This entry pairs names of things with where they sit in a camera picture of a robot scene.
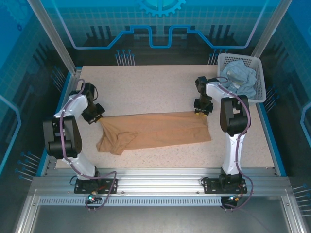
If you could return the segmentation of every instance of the cloth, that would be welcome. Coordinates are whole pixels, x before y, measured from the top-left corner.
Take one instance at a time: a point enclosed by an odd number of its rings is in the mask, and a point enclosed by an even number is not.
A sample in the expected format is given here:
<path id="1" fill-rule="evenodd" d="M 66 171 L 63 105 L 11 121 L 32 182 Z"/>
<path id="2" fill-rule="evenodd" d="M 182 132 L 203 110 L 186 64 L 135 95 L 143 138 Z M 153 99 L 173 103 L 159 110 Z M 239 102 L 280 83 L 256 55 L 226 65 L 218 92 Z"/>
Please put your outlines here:
<path id="1" fill-rule="evenodd" d="M 229 91 L 237 95 L 246 95 L 249 99 L 253 99 L 256 95 L 253 88 L 257 80 L 256 71 L 247 67 L 243 60 L 228 63 L 221 76 L 229 79 L 227 83 L 223 83 Z"/>
<path id="2" fill-rule="evenodd" d="M 103 117 L 99 152 L 121 155 L 124 150 L 210 141 L 207 118 L 194 112 Z"/>

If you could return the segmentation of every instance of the speckled tabletop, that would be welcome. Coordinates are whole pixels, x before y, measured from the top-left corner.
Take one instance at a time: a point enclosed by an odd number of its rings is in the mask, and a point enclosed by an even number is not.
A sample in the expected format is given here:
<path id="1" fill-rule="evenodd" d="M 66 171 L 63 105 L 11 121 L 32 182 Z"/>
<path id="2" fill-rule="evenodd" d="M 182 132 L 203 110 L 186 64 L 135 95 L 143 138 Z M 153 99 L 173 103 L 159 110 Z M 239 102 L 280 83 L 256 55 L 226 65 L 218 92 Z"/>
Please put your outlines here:
<path id="1" fill-rule="evenodd" d="M 217 66 L 100 66 L 83 67 L 81 78 L 94 84 L 104 116 L 193 111 L 198 98 L 194 81 L 213 78 Z M 242 167 L 273 167 L 273 161 L 255 105 L 252 125 L 243 142 Z M 160 148 L 126 150 L 122 155 L 98 152 L 103 129 L 82 117 L 78 126 L 87 158 L 99 168 L 221 167 L 225 157 L 225 133 L 219 124 L 220 105 L 207 117 L 212 141 Z M 57 168 L 68 166 L 58 160 Z"/>

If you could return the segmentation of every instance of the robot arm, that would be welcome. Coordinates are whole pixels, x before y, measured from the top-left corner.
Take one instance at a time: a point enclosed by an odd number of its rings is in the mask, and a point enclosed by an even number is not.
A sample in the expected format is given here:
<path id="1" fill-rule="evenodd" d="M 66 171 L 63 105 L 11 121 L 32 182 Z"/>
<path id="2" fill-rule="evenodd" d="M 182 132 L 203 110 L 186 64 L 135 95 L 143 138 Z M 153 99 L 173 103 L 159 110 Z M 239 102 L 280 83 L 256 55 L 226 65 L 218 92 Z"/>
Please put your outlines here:
<path id="1" fill-rule="evenodd" d="M 219 87 L 217 78 L 207 80 L 206 77 L 199 77 L 195 81 L 195 85 L 201 94 L 199 99 L 195 100 L 195 112 L 203 112 L 207 116 L 213 110 L 212 98 L 221 105 L 220 109 L 220 125 L 224 133 L 226 133 L 226 154 L 223 166 L 221 167 L 221 174 L 219 182 L 222 190 L 229 190 L 236 188 L 242 182 L 242 175 L 239 173 L 237 164 L 240 167 L 242 143 L 245 135 L 239 135 L 245 130 L 247 126 L 247 113 L 242 104 L 225 92 L 223 88 Z M 241 101 L 246 105 L 249 111 L 248 98 L 245 95 L 239 96 Z"/>
<path id="2" fill-rule="evenodd" d="M 73 91 L 69 95 L 68 102 L 65 106 L 56 113 L 52 119 L 43 122 L 43 131 L 45 138 L 45 146 L 48 155 L 54 156 L 69 164 L 63 158 L 62 143 L 60 138 L 60 117 L 63 116 L 63 134 L 65 136 L 66 155 L 70 159 L 71 164 L 77 171 L 84 175 L 94 177 L 96 167 L 85 157 L 82 152 L 82 139 L 78 130 L 76 119 L 82 115 L 89 123 L 96 122 L 102 118 L 102 113 L 105 110 L 98 103 L 94 104 L 95 86 L 91 83 L 86 83 L 83 92 L 76 97 L 79 91 Z M 88 180 L 81 174 L 77 174 L 79 180 Z"/>

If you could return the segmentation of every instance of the white plastic basket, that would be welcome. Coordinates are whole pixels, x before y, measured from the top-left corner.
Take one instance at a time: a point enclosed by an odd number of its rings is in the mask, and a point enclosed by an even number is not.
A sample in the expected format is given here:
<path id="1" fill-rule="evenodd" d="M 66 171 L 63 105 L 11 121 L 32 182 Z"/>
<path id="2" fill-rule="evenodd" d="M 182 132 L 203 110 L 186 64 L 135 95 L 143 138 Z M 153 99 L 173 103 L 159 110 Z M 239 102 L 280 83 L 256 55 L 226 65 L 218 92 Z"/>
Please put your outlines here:
<path id="1" fill-rule="evenodd" d="M 252 68 L 256 71 L 257 81 L 254 85 L 254 90 L 256 91 L 256 95 L 253 99 L 249 99 L 249 103 L 262 103 L 266 100 L 266 87 L 264 85 L 264 76 L 262 70 L 261 60 L 257 57 L 238 55 L 232 53 L 221 53 L 218 56 L 218 67 L 217 67 L 217 76 L 220 76 L 220 71 L 223 71 L 225 66 L 233 61 L 243 60 L 244 64 L 247 67 Z"/>

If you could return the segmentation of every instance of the blue cloth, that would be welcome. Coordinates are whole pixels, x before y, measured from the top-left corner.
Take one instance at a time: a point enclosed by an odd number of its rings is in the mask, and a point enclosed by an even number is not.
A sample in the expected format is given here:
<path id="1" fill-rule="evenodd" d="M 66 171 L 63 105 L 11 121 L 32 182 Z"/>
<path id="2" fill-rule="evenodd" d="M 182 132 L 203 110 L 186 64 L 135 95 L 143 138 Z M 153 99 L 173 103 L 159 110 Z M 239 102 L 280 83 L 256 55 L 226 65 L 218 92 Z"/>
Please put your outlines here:
<path id="1" fill-rule="evenodd" d="M 253 88 L 257 80 L 256 71 L 247 67 L 243 60 L 228 63 L 220 75 L 229 79 L 227 83 L 222 84 L 229 91 L 237 95 L 246 95 L 249 99 L 256 95 Z"/>

